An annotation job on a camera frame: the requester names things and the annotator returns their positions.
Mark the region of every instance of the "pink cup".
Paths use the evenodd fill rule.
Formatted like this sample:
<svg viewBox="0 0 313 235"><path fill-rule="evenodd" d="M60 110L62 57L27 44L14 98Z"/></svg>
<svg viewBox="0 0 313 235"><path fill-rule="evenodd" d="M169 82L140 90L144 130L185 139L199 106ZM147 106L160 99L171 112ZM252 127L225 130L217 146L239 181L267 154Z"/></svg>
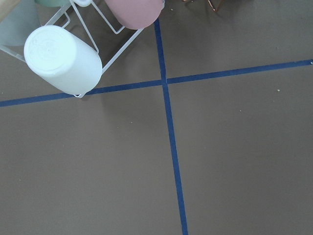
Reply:
<svg viewBox="0 0 313 235"><path fill-rule="evenodd" d="M121 25L140 29L151 25L160 15L163 0L105 0Z"/></svg>

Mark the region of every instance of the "blue tape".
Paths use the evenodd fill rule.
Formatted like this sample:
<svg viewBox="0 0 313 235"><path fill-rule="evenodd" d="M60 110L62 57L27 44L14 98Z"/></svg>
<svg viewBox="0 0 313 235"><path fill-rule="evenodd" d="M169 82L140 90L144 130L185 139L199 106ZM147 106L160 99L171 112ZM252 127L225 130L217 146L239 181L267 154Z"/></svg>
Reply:
<svg viewBox="0 0 313 235"><path fill-rule="evenodd" d="M170 139L172 161L173 161L173 168L174 168L176 192L177 192L177 199L178 199L178 205L179 205L181 230L182 230L183 235L188 235L187 219L186 219L184 197L183 197L182 186L181 186L179 161L178 161L178 154L177 154L177 148L176 148L170 94L168 91L167 80L166 80L166 69L165 69L164 53L163 53L163 46L162 46L162 37L161 37L160 24L159 24L158 19L155 21L155 33L156 33L158 60L160 64L161 81L162 81L163 96L164 96L164 103L165 103L167 127L168 127L168 134L169 134L169 139Z"/></svg>
<svg viewBox="0 0 313 235"><path fill-rule="evenodd" d="M125 90L130 90L130 89L138 89L138 88L153 87L153 86L160 86L160 85L161 85L161 80L137 82L137 83L131 83L131 84L126 84L126 85L95 88L91 90L90 92L86 93L86 95L125 91ZM28 97L28 98L0 101L0 107L20 105L20 104L29 104L29 103L43 102L43 101L56 100L56 99L73 98L73 97L74 96L72 96L71 94L66 94L66 93L47 94L47 95L34 96L34 97Z"/></svg>
<svg viewBox="0 0 313 235"><path fill-rule="evenodd" d="M197 80L217 78L217 77L234 76L234 75L245 74L245 73L262 72L262 71L269 71L269 70L280 70L280 69L287 69L287 68L292 68L292 67L312 65L311 63L313 63L313 60L302 60L302 61L297 61L297 62L256 66L256 67L251 67L251 68L227 70L227 71L221 71L221 72L210 72L210 73L183 76L183 77L174 77L174 78L167 79L167 83L173 84L173 83L190 82L190 81L197 81Z"/></svg>

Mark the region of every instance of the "green cup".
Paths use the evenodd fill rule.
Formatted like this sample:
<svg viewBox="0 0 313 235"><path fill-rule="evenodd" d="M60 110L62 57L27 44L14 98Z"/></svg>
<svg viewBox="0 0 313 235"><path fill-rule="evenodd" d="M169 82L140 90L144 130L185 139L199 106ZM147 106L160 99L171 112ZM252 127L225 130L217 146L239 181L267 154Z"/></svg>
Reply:
<svg viewBox="0 0 313 235"><path fill-rule="evenodd" d="M68 0L35 0L36 3L47 7L58 7L67 4Z"/></svg>

